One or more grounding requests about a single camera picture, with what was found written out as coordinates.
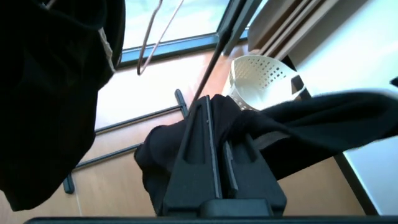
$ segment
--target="floor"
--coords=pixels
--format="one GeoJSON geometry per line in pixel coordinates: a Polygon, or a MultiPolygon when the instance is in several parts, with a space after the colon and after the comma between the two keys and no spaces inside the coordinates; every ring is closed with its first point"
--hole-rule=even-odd
{"type": "MultiPolygon", "coordinates": [[[[148,44],[158,41],[181,0],[163,1],[156,14],[148,44]]],[[[216,32],[229,0],[184,0],[162,41],[216,32]]],[[[142,45],[150,17],[159,1],[126,0],[124,49],[142,45]]]]}
{"type": "MultiPolygon", "coordinates": [[[[235,47],[229,57],[221,56],[203,95],[221,93],[231,61],[247,53],[247,45],[243,44],[235,47]]],[[[212,54],[210,50],[155,62],[140,77],[135,68],[119,71],[99,92],[96,127],[174,106],[176,88],[190,105],[212,54]]],[[[155,126],[181,119],[181,113],[174,112],[102,134],[95,139],[83,161],[140,143],[155,126]]],[[[12,212],[0,193],[0,223],[23,223],[40,216],[152,217],[155,214],[141,175],[133,154],[127,154],[74,172],[75,194],[65,194],[61,186],[49,200],[33,210],[12,212]]],[[[334,159],[286,177],[279,184],[288,198],[285,215],[364,214],[334,159]]]]}

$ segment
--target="glass pane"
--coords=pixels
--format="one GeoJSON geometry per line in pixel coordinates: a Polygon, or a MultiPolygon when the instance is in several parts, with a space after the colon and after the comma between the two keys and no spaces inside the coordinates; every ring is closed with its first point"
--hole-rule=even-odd
{"type": "MultiPolygon", "coordinates": [[[[148,43],[159,39],[180,0],[164,0],[156,14],[148,43]]],[[[126,0],[124,49],[142,45],[158,0],[126,0]]],[[[163,36],[162,42],[216,32],[229,0],[185,0],[163,36]]]]}
{"type": "Polygon", "coordinates": [[[261,0],[261,3],[259,5],[259,7],[257,8],[256,12],[254,13],[254,15],[252,16],[252,18],[249,21],[248,27],[251,25],[251,23],[253,22],[254,18],[256,18],[256,16],[260,13],[261,9],[266,5],[268,0],[261,0]]]}

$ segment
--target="white laundry basket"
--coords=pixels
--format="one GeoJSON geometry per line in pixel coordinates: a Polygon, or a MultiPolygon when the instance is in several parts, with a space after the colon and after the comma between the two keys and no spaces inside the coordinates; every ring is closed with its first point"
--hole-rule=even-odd
{"type": "Polygon", "coordinates": [[[264,108],[294,100],[305,87],[292,94],[291,79],[298,75],[284,63],[261,55],[245,55],[233,60],[224,93],[242,110],[264,108]]]}

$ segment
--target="hanging black garment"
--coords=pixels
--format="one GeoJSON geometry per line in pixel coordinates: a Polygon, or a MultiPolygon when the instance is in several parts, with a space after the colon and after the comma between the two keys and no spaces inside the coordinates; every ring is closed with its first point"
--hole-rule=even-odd
{"type": "MultiPolygon", "coordinates": [[[[211,112],[216,149],[227,140],[240,142],[249,133],[260,140],[259,150],[276,179],[347,149],[398,134],[398,101],[374,93],[319,96],[260,112],[241,111],[230,97],[216,95],[211,112]]],[[[187,119],[154,128],[135,153],[157,214],[162,210],[186,125],[187,119]]]]}
{"type": "Polygon", "coordinates": [[[2,7],[13,13],[0,22],[0,190],[14,211],[46,201],[91,147],[98,90],[123,46],[124,0],[47,2],[2,7]]]}

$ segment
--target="drying rack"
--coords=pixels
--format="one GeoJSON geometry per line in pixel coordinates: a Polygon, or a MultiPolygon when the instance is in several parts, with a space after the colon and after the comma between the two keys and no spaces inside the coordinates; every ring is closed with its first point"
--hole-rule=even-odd
{"type": "MultiPolygon", "coordinates": [[[[228,41],[230,40],[230,38],[232,36],[234,25],[235,25],[236,21],[238,20],[238,17],[240,15],[240,13],[242,12],[243,7],[244,7],[245,4],[246,4],[246,0],[240,0],[239,1],[238,6],[237,6],[236,10],[234,11],[234,13],[233,13],[233,15],[231,17],[230,23],[227,25],[225,30],[223,30],[221,32],[220,39],[219,39],[219,41],[217,43],[215,52],[214,52],[214,54],[213,54],[213,56],[212,56],[212,58],[210,60],[209,65],[207,66],[206,72],[205,72],[205,74],[204,74],[204,76],[203,76],[203,78],[202,78],[202,80],[201,80],[201,82],[199,84],[198,90],[195,93],[195,96],[193,97],[192,103],[195,102],[199,98],[203,88],[205,87],[205,85],[207,83],[207,80],[209,79],[209,77],[211,75],[211,72],[213,71],[213,69],[214,69],[214,67],[215,67],[215,65],[217,63],[218,58],[220,57],[223,49],[225,48],[226,44],[228,43],[228,41]]],[[[188,111],[187,104],[185,103],[185,100],[184,100],[184,98],[182,96],[181,91],[179,89],[177,89],[175,91],[174,95],[175,95],[175,97],[177,99],[177,103],[178,103],[177,106],[172,106],[170,108],[166,108],[166,109],[163,109],[163,110],[160,110],[160,111],[156,111],[156,112],[145,114],[143,116],[139,116],[139,117],[136,117],[136,118],[132,118],[132,119],[129,119],[129,120],[121,121],[121,122],[116,123],[116,124],[105,126],[103,128],[99,128],[99,129],[95,130],[95,133],[96,133],[96,135],[104,134],[104,133],[107,133],[108,131],[112,131],[112,130],[119,129],[119,128],[124,128],[127,125],[129,125],[129,124],[133,124],[133,123],[136,124],[136,123],[139,123],[141,121],[148,120],[149,118],[155,118],[155,117],[158,117],[158,116],[161,116],[161,115],[165,115],[165,114],[177,111],[177,110],[180,110],[182,112],[183,117],[186,118],[188,116],[188,114],[189,114],[189,111],[188,111]]],[[[97,158],[81,162],[74,168],[73,171],[78,170],[78,169],[82,169],[84,167],[92,166],[94,164],[106,161],[108,159],[112,159],[114,157],[120,156],[121,154],[125,154],[125,153],[128,153],[128,152],[133,152],[139,146],[141,146],[142,144],[143,143],[136,144],[136,145],[133,145],[133,146],[129,146],[129,147],[125,148],[125,149],[120,149],[118,151],[114,151],[112,153],[105,154],[103,156],[99,156],[97,158]]],[[[75,184],[73,183],[72,174],[69,174],[67,176],[67,178],[63,181],[63,189],[64,189],[65,193],[67,193],[67,194],[73,194],[75,192],[75,184]]]]}

